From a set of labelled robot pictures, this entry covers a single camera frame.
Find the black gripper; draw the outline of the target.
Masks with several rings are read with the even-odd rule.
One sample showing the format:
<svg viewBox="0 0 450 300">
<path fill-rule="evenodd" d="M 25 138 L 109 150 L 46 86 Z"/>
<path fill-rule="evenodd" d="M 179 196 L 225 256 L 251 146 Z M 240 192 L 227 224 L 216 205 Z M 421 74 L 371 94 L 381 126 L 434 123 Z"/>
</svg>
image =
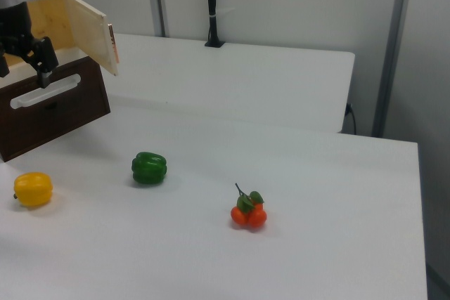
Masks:
<svg viewBox="0 0 450 300">
<path fill-rule="evenodd" d="M 5 52 L 22 57 L 37 73 L 37 83 L 45 89 L 50 75 L 58 66 L 58 59 L 48 37 L 35 39 L 26 2 L 1 9 L 0 77 L 9 74 Z"/>
</svg>

